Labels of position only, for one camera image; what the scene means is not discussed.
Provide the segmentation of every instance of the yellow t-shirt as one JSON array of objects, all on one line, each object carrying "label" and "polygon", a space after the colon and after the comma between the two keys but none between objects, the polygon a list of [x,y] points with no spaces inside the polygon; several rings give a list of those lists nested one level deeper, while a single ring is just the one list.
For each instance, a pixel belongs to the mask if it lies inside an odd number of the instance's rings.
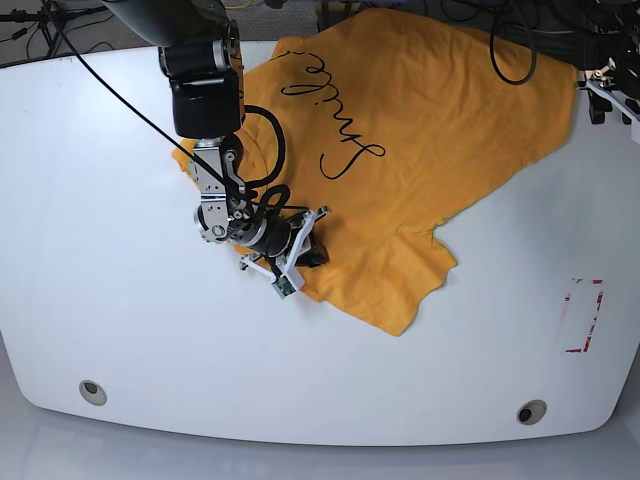
[{"label": "yellow t-shirt", "polygon": [[[510,86],[487,43],[484,32],[371,9],[280,40],[245,75],[245,102],[285,133],[275,183],[291,204],[333,212],[314,229],[330,262],[300,269],[311,298],[400,335],[456,265],[434,228],[565,142],[576,70],[538,55],[533,79]],[[529,68],[521,46],[497,39],[496,55],[507,77]],[[277,151],[271,125],[248,115],[237,134],[241,178],[264,177]]]}]

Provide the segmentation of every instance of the table surface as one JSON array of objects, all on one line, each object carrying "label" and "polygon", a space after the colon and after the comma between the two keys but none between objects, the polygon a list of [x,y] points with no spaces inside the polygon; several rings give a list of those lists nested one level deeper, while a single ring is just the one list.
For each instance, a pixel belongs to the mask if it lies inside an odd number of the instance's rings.
[{"label": "table surface", "polygon": [[[273,44],[243,48],[252,67]],[[156,57],[90,62],[173,132]],[[0,330],[34,405],[329,445],[549,436],[611,415],[640,338],[640,147],[620,119],[592,127],[584,95],[567,145],[436,230],[459,266],[395,338],[304,295],[280,301],[229,247],[202,242],[171,145],[76,60],[1,71],[0,90]],[[566,353],[600,289],[589,351]],[[82,399],[83,380],[105,406]],[[534,399],[545,418],[520,425]]]},{"label": "table surface", "polygon": [[[640,405],[638,375],[632,383]],[[408,448],[239,442],[88,420],[30,405],[1,338],[0,425],[2,480],[637,480],[640,470],[620,414],[581,435]]]}]

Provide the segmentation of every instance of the hole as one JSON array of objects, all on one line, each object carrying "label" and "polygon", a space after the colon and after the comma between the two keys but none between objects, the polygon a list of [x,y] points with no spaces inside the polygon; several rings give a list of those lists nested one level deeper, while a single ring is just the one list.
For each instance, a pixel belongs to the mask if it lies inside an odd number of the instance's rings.
[{"label": "hole", "polygon": [[91,405],[101,407],[107,403],[107,394],[96,382],[84,380],[80,382],[80,395]]},{"label": "hole", "polygon": [[96,393],[98,393],[98,387],[95,383],[85,382],[84,388],[86,388],[87,392],[89,392],[91,395],[95,395]]},{"label": "hole", "polygon": [[524,423],[531,418],[531,415],[531,410],[529,410],[528,408],[523,408],[518,414],[518,420],[520,420],[520,423]]},{"label": "hole", "polygon": [[518,410],[518,423],[521,425],[535,425],[547,413],[547,404],[542,400],[532,400],[525,403]]}]

